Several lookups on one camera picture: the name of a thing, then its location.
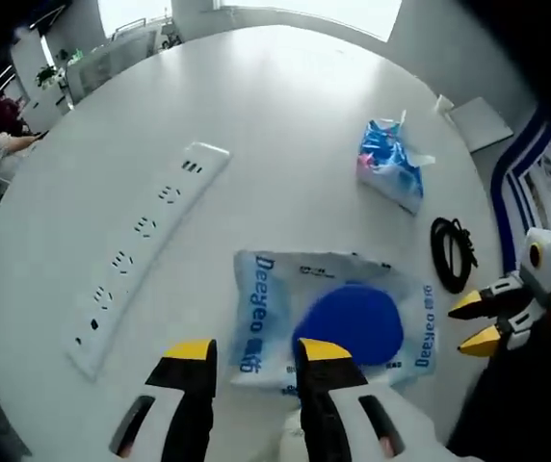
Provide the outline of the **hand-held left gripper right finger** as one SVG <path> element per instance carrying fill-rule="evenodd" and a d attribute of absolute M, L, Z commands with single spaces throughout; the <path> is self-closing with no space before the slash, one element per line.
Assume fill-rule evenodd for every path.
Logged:
<path fill-rule="evenodd" d="M 432 420 L 391 387 L 370 383 L 352 355 L 298 340 L 301 426 L 311 461 L 453 461 Z"/>

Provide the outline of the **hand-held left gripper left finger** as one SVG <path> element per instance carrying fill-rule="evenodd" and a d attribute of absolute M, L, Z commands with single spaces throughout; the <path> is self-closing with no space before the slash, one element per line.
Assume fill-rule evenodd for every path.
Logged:
<path fill-rule="evenodd" d="M 123 461 L 203 461 L 214 424 L 218 352 L 214 339 L 171 346 L 113 433 Z"/>

